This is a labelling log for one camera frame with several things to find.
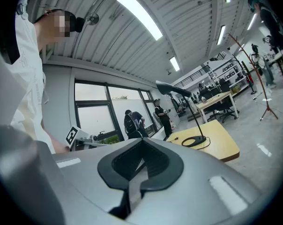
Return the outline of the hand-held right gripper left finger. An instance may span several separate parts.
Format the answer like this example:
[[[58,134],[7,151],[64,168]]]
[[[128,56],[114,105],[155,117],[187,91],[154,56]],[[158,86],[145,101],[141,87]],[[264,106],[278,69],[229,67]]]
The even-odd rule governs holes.
[[[128,215],[127,195],[110,188],[97,168],[105,156],[123,153],[140,141],[53,156],[52,187],[62,207],[63,225],[145,225],[145,213],[135,210]]]

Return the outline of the reddish-brown coat rack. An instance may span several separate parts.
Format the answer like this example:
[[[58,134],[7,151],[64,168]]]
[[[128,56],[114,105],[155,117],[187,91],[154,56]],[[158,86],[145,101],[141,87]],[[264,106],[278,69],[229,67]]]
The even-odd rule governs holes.
[[[266,114],[266,112],[272,113],[272,114],[274,115],[274,117],[278,120],[278,116],[273,112],[273,110],[272,110],[272,109],[270,108],[270,106],[269,106],[268,97],[267,97],[267,95],[266,95],[266,91],[265,91],[265,88],[264,88],[264,84],[263,84],[263,82],[262,82],[262,80],[261,80],[261,76],[260,76],[258,70],[256,69],[256,67],[255,67],[255,65],[254,65],[254,63],[253,63],[253,61],[251,60],[251,58],[250,58],[250,56],[247,54],[247,52],[244,50],[244,48],[240,45],[240,43],[236,40],[236,38],[235,38],[233,35],[231,35],[230,33],[228,34],[228,36],[238,45],[238,47],[241,49],[241,51],[246,55],[246,57],[248,58],[250,64],[252,65],[254,71],[256,72],[257,77],[258,77],[258,79],[259,79],[259,82],[260,82],[260,84],[261,84],[261,87],[262,87],[262,90],[263,90],[263,94],[264,94],[264,98],[265,98],[265,100],[266,100],[266,101],[265,101],[265,102],[266,102],[266,110],[265,110],[265,112],[263,113],[263,115],[261,116],[260,121],[262,121],[262,119],[264,118],[264,115]]]

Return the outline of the black office chair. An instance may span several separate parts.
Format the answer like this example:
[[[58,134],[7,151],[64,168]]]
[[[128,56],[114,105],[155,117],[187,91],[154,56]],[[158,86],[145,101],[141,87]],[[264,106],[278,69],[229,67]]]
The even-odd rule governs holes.
[[[225,81],[223,78],[219,81],[220,88],[222,92],[231,92],[229,82]],[[230,96],[227,96],[224,98],[219,105],[219,109],[223,110],[223,114],[220,115],[220,118],[222,118],[222,123],[225,122],[225,120],[228,117],[233,117],[235,120],[237,119],[237,116],[235,115],[235,112],[231,109],[233,107],[233,104],[231,102]]]
[[[219,94],[219,90],[217,88],[214,88],[212,90],[202,90],[201,93],[200,93],[200,99],[201,99],[201,96],[204,96],[206,99],[207,99],[207,102],[206,103],[210,103],[212,100],[213,100],[213,96]],[[202,101],[200,100],[200,106],[203,106],[205,105],[206,103],[202,103]],[[217,102],[215,104],[211,104],[210,106],[206,107],[205,109],[203,109],[203,112],[204,113],[210,113],[212,112],[213,115],[211,115],[209,118],[207,118],[207,121],[209,120],[212,120],[213,118],[216,119],[216,116],[217,115],[221,115],[221,113],[219,112],[218,110],[218,105],[220,103]]]

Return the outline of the small wooden table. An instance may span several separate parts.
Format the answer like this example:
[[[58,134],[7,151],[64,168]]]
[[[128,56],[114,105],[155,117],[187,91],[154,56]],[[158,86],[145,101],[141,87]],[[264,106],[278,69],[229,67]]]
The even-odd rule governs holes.
[[[200,129],[207,139],[205,142],[192,147],[194,150],[206,152],[223,162],[239,157],[239,147],[217,120],[200,125]],[[195,126],[173,133],[167,141],[181,145],[185,139],[197,135],[200,135],[200,130]]]

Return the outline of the black desk lamp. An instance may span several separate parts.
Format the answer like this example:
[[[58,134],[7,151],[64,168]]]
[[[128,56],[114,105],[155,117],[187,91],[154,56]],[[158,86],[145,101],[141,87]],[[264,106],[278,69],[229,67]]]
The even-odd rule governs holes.
[[[196,122],[196,125],[197,125],[198,130],[199,130],[201,135],[188,137],[188,138],[186,138],[185,140],[182,141],[181,145],[191,148],[191,147],[195,147],[197,145],[204,143],[207,138],[203,135],[203,132],[200,128],[200,125],[199,125],[196,117],[195,117],[195,114],[194,114],[189,102],[186,99],[186,98],[189,98],[191,96],[191,92],[184,90],[184,89],[181,89],[181,88],[178,88],[174,85],[158,81],[158,80],[156,80],[156,86],[157,86],[159,92],[162,95],[166,95],[166,94],[170,93],[171,91],[180,94],[183,97],[183,99],[185,100],[185,102],[186,102],[195,122]]]

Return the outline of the white shelving unit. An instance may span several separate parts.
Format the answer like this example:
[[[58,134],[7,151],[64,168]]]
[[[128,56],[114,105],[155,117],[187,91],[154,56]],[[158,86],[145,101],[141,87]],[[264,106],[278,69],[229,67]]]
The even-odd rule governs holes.
[[[231,87],[239,84],[241,91],[248,87],[246,78],[243,76],[240,65],[235,61],[234,58],[228,60],[215,60],[209,62],[210,67],[210,78],[211,81],[220,87],[220,79],[224,79],[229,82],[230,89]]]

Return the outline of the white backpack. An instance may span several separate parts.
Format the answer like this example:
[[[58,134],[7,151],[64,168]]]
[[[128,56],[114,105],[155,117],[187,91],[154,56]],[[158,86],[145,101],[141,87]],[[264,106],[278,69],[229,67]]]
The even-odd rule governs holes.
[[[162,123],[160,121],[160,118],[157,116],[156,112],[153,112],[153,118],[155,120],[157,129],[160,129],[163,125],[162,125]]]

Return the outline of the long ceiling light panel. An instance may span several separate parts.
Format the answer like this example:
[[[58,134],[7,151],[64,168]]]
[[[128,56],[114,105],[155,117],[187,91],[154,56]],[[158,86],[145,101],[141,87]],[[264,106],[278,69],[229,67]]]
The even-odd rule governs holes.
[[[116,1],[128,9],[143,24],[156,41],[163,36],[152,17],[137,0]]]

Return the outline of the black coat stand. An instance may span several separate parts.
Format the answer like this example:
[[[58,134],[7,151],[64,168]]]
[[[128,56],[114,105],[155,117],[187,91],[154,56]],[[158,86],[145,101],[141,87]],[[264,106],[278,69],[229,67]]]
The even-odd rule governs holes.
[[[253,89],[253,80],[252,80],[252,78],[251,78],[251,76],[250,76],[250,73],[249,73],[248,68],[246,67],[246,65],[244,64],[244,62],[243,62],[243,61],[240,62],[234,54],[233,54],[232,56],[233,56],[233,58],[235,59],[235,61],[236,61],[236,62],[240,65],[240,67],[241,67],[242,74],[243,74],[243,76],[246,78],[246,81],[247,81],[248,85],[250,86],[250,88],[251,88],[251,90],[252,90],[251,95],[256,94],[257,91],[255,91],[255,90]]]

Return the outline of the black mezzanine railing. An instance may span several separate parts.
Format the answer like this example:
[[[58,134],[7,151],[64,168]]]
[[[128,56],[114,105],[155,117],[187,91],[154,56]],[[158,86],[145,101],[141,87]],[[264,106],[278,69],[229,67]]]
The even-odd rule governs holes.
[[[191,74],[190,76],[188,76],[187,78],[183,79],[179,83],[177,83],[176,86],[179,87],[179,88],[183,88],[184,86],[188,85],[189,83],[194,82],[196,79],[207,74],[209,71],[210,71],[210,67],[209,67],[209,65],[206,65],[206,66],[202,67],[201,69],[199,69],[198,71]]]

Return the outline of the black backpack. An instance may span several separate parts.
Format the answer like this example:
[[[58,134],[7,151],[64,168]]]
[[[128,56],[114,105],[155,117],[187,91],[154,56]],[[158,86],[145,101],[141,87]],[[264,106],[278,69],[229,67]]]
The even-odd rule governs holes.
[[[135,121],[132,119],[132,117],[129,114],[126,114],[124,117],[124,127],[125,127],[125,133],[127,135],[134,133],[139,128],[139,126],[136,125]]]

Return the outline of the person's left forearm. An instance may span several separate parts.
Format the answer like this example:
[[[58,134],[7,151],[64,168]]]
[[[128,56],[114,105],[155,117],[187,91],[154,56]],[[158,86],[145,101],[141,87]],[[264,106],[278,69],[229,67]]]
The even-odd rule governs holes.
[[[41,127],[49,135],[51,142],[52,142],[52,145],[53,145],[53,148],[54,148],[56,153],[67,153],[67,152],[70,151],[68,146],[65,146],[64,144],[57,141],[49,132],[46,131],[46,129],[44,127],[43,120],[41,121]]]

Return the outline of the large wooden desk white legs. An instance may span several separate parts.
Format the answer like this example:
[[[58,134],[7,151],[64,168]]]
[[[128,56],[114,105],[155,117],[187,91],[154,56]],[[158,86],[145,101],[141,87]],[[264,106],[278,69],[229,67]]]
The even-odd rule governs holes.
[[[228,91],[228,92],[219,93],[219,94],[213,96],[212,98],[209,98],[205,103],[199,103],[199,104],[196,105],[197,111],[201,115],[203,123],[208,122],[208,119],[205,115],[204,109],[216,104],[217,102],[220,102],[220,101],[222,102],[226,97],[230,98],[233,109],[234,109],[235,117],[236,117],[236,119],[238,118],[239,113],[238,113],[236,104],[234,102],[234,99],[233,99],[231,92]]]

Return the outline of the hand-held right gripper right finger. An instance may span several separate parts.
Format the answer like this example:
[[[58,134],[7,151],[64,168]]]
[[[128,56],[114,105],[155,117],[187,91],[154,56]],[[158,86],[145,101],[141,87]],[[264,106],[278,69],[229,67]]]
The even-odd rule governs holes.
[[[203,151],[155,142],[184,170],[167,189],[146,192],[123,225],[249,225],[259,215],[262,193],[245,176]]]

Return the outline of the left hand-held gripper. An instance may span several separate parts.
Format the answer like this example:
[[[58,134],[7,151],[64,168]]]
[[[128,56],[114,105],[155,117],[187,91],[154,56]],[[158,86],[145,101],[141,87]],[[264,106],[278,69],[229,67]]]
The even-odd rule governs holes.
[[[77,126],[71,127],[65,141],[70,151],[88,150],[105,146],[105,144],[98,142],[97,136],[90,135]]]

